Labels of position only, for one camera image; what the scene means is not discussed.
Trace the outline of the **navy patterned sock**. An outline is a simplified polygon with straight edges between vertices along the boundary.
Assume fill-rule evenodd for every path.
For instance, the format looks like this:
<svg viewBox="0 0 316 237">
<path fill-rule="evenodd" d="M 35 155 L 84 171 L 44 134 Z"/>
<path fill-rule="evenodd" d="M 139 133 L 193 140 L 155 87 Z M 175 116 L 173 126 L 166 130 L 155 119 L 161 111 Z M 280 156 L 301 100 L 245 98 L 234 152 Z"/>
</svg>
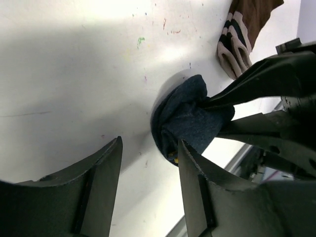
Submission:
<svg viewBox="0 0 316 237">
<path fill-rule="evenodd" d="M 221 128 L 235 115 L 233 106 L 205 109 L 207 87 L 194 75 L 174 88 L 154 110 L 151 132 L 163 157 L 178 166 L 178 141 L 184 140 L 202 154 Z"/>
</svg>

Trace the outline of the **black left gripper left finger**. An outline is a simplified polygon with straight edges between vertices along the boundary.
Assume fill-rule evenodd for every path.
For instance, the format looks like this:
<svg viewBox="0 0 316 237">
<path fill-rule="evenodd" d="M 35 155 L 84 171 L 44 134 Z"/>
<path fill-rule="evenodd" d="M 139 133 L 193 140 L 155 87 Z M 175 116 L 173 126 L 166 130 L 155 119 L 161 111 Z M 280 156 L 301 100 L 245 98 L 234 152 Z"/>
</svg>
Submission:
<svg viewBox="0 0 316 237">
<path fill-rule="evenodd" d="M 107 237 L 110 233 L 123 143 L 38 181 L 0 183 L 3 237 Z"/>
</svg>

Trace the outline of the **brown striped sock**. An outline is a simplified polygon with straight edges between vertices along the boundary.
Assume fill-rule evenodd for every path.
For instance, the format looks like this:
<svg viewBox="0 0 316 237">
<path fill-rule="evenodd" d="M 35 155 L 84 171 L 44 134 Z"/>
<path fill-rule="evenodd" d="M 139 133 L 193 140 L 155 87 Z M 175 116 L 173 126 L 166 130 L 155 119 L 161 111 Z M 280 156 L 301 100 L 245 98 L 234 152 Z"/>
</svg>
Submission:
<svg viewBox="0 0 316 237">
<path fill-rule="evenodd" d="M 220 35 L 216 55 L 225 73 L 237 79 L 252 66 L 250 53 L 271 12 L 282 0 L 234 0 Z"/>
</svg>

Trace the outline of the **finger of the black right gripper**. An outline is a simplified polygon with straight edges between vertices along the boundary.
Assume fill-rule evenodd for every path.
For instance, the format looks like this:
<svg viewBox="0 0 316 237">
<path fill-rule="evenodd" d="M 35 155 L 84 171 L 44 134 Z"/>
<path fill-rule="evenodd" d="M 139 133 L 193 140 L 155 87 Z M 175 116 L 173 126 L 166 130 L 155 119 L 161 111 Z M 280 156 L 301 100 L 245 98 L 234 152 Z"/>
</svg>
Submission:
<svg viewBox="0 0 316 237">
<path fill-rule="evenodd" d="M 252 65 L 222 92 L 202 103 L 206 109 L 238 105 L 262 97 L 305 97 L 316 92 L 316 55 L 286 53 Z"/>
<path fill-rule="evenodd" d="M 316 127 L 284 111 L 256 114 L 229 122 L 217 135 L 264 150 L 262 164 L 295 178 L 316 176 Z"/>
</svg>

